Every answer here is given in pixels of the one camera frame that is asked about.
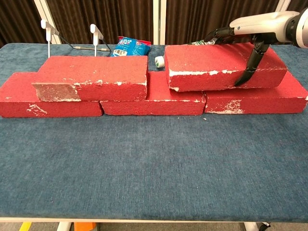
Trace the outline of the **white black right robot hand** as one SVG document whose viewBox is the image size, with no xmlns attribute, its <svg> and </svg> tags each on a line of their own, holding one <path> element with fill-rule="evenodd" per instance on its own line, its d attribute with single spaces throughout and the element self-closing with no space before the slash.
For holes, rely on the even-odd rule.
<svg viewBox="0 0 308 231">
<path fill-rule="evenodd" d="M 248 58 L 244 73 L 234 85 L 239 87 L 249 81 L 255 73 L 260 61 L 271 44 L 288 42 L 286 28 L 297 12 L 284 11 L 264 13 L 233 20 L 229 26 L 211 31 L 204 41 L 215 39 L 215 43 L 229 43 L 229 39 L 240 36 L 251 36 L 254 48 Z"/>
</svg>

